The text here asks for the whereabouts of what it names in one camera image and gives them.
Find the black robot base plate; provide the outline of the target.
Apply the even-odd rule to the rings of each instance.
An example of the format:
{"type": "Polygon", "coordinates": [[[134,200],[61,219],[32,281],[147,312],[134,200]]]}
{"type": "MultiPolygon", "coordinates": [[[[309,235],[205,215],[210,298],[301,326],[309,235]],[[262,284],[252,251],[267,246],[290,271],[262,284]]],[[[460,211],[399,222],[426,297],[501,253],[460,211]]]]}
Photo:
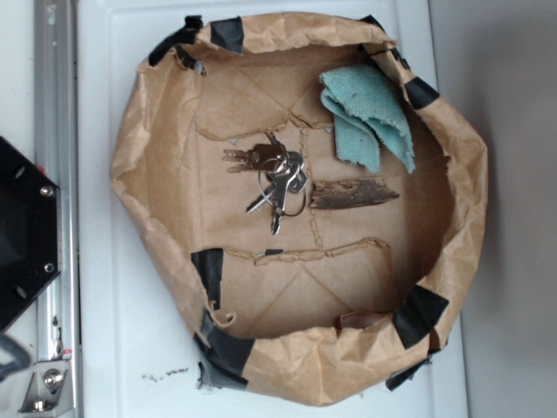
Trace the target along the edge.
{"type": "Polygon", "coordinates": [[[58,187],[1,139],[1,329],[59,273],[58,187]]]}

